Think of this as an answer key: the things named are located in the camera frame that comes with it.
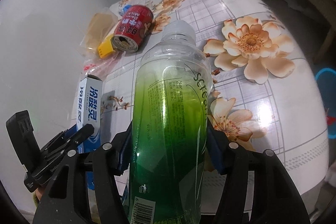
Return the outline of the left hand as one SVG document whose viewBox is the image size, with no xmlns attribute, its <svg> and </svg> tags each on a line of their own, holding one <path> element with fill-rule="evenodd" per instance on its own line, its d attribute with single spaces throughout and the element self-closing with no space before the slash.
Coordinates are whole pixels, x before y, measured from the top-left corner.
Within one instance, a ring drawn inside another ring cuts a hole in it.
<svg viewBox="0 0 336 224">
<path fill-rule="evenodd" d="M 45 188 L 39 187 L 34 191 L 34 199 L 37 203 L 41 200 L 43 194 L 45 192 Z"/>
</svg>

